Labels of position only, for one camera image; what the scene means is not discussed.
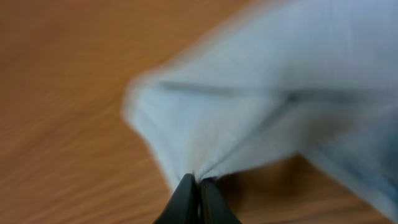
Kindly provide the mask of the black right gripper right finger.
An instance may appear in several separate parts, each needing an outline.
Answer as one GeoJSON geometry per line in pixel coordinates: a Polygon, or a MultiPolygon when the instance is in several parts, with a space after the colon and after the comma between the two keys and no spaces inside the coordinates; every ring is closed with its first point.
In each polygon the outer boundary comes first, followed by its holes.
{"type": "Polygon", "coordinates": [[[226,203],[214,179],[202,180],[200,193],[204,224],[241,224],[226,203]]]}

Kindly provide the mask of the light blue printed t-shirt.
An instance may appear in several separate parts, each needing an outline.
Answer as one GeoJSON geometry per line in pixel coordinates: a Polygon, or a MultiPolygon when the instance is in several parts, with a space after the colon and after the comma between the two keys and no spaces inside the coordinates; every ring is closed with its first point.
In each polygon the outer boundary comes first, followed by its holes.
{"type": "Polygon", "coordinates": [[[257,4],[132,84],[171,189],[296,154],[397,221],[397,2],[257,4]]]}

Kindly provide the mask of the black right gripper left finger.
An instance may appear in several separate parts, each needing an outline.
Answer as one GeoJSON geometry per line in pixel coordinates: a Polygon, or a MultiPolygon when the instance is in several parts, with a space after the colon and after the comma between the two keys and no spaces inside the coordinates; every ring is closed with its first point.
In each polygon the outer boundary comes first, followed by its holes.
{"type": "Polygon", "coordinates": [[[154,224],[198,223],[197,185],[192,174],[185,174],[154,224]]]}

